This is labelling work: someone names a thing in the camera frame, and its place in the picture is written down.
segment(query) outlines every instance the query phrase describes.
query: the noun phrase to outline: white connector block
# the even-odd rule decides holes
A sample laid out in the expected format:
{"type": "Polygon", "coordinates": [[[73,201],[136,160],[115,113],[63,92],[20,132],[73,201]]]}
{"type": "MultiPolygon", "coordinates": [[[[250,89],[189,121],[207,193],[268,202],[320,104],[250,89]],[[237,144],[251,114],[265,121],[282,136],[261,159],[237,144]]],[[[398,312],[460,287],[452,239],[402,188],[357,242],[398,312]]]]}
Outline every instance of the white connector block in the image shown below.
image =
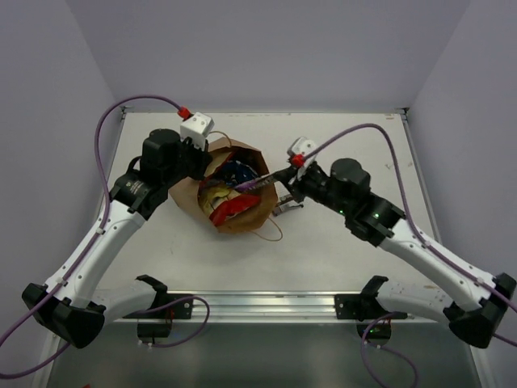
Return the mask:
{"type": "Polygon", "coordinates": [[[192,144],[204,150],[207,136],[210,134],[214,126],[212,117],[204,115],[201,112],[196,112],[194,116],[186,119],[179,126],[179,134],[182,140],[189,137],[192,139],[192,144]]]}
{"type": "MultiPolygon", "coordinates": [[[[316,143],[312,140],[309,140],[307,137],[298,137],[294,143],[288,149],[288,155],[290,157],[294,155],[302,155],[305,156],[316,149],[316,143]]],[[[307,159],[302,167],[298,169],[298,173],[296,175],[297,179],[301,179],[307,171],[307,167],[310,166],[312,162],[316,159],[316,155],[307,159]]]]}

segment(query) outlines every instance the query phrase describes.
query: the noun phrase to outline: bag handle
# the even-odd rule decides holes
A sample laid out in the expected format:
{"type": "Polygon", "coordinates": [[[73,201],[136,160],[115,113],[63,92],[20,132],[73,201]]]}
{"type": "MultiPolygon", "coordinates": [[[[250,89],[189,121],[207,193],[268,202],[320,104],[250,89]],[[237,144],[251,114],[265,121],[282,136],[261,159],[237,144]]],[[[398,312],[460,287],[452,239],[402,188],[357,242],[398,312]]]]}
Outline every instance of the bag handle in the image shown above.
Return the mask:
{"type": "Polygon", "coordinates": [[[278,224],[276,222],[274,222],[271,217],[268,218],[269,221],[271,221],[273,223],[274,226],[276,226],[276,229],[278,229],[278,231],[280,232],[280,237],[279,238],[266,238],[260,234],[258,234],[257,232],[255,231],[252,231],[250,233],[253,233],[255,236],[261,238],[262,240],[266,240],[266,241],[270,241],[272,243],[277,243],[278,241],[280,241],[282,238],[284,238],[284,232],[282,231],[282,228],[280,228],[278,226],[278,224]]]}
{"type": "Polygon", "coordinates": [[[226,133],[221,132],[221,131],[211,131],[211,132],[209,133],[209,135],[211,135],[212,133],[219,133],[220,135],[223,135],[224,137],[226,137],[226,140],[228,140],[229,146],[230,146],[230,147],[233,147],[232,139],[230,139],[230,138],[229,138],[229,136],[228,136],[226,133]]]}

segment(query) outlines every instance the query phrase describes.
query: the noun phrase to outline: black joint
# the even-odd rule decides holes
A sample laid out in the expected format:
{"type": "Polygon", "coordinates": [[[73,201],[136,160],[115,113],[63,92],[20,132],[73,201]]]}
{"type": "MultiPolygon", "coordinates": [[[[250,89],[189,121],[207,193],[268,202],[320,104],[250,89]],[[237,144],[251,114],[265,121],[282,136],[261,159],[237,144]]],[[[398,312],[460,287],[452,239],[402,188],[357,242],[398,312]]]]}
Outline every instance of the black joint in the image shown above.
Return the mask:
{"type": "MultiPolygon", "coordinates": [[[[495,289],[508,299],[514,294],[516,282],[502,273],[494,278],[495,289]]],[[[443,309],[449,320],[449,328],[461,340],[476,348],[487,348],[498,329],[508,305],[495,295],[480,301],[481,307],[473,311],[463,311],[456,303],[443,309]]]]}
{"type": "Polygon", "coordinates": [[[202,179],[211,161],[207,150],[196,149],[189,140],[181,141],[175,131],[155,129],[144,140],[141,157],[134,158],[115,181],[110,198],[149,220],[167,200],[169,188],[187,177],[202,179]],[[139,160],[140,169],[136,170],[139,160]]]}
{"type": "MultiPolygon", "coordinates": [[[[29,309],[41,302],[48,293],[46,287],[31,283],[22,293],[22,299],[29,309]]],[[[104,306],[90,304],[85,309],[70,306],[70,300],[48,299],[34,313],[36,321],[59,335],[76,348],[84,348],[100,333],[104,325],[104,306]]]]}
{"type": "Polygon", "coordinates": [[[168,323],[138,323],[137,337],[145,343],[155,344],[156,339],[168,338],[172,325],[168,323]]]}
{"type": "Polygon", "coordinates": [[[365,297],[377,297],[379,295],[380,287],[387,282],[389,279],[386,276],[375,275],[368,283],[363,287],[361,295],[365,297]]]}
{"type": "Polygon", "coordinates": [[[296,201],[306,196],[345,217],[345,227],[354,236],[378,247],[386,238],[393,236],[391,229],[406,215],[388,200],[377,196],[370,189],[370,175],[354,159],[336,160],[330,176],[315,163],[311,163],[300,180],[286,177],[280,182],[296,201]]]}

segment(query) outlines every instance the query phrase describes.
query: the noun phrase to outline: red object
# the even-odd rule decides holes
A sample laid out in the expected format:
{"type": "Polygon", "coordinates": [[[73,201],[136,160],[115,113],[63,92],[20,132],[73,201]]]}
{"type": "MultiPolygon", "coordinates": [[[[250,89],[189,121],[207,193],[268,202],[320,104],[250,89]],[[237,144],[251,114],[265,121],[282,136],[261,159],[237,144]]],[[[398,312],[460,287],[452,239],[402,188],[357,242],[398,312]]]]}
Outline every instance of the red object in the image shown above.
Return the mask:
{"type": "Polygon", "coordinates": [[[302,154],[294,155],[291,158],[291,164],[295,167],[302,167],[304,165],[304,157],[302,154]]]}
{"type": "Polygon", "coordinates": [[[180,109],[178,109],[178,116],[180,116],[182,119],[186,120],[190,116],[192,116],[192,114],[191,114],[191,111],[189,111],[185,107],[181,107],[180,109]]]}
{"type": "Polygon", "coordinates": [[[210,214],[210,221],[215,226],[221,225],[226,221],[226,218],[235,216],[245,210],[258,205],[260,202],[259,196],[251,196],[250,194],[241,194],[240,196],[227,200],[217,206],[212,214],[210,214]]]}

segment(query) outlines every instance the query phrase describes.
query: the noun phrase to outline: cable clip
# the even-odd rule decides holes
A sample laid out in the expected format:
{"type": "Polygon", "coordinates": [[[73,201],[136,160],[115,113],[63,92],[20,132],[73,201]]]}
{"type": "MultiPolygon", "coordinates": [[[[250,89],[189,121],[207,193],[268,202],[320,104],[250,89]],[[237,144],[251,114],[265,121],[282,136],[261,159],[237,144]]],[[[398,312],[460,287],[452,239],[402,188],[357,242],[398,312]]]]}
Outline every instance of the cable clip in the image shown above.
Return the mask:
{"type": "Polygon", "coordinates": [[[62,285],[63,287],[65,287],[67,284],[68,284],[68,281],[66,281],[65,279],[63,279],[62,277],[58,277],[56,279],[56,283],[58,283],[59,285],[62,285]]]}
{"type": "Polygon", "coordinates": [[[178,116],[186,120],[192,117],[192,113],[187,108],[181,107],[180,109],[178,109],[178,116]]]}

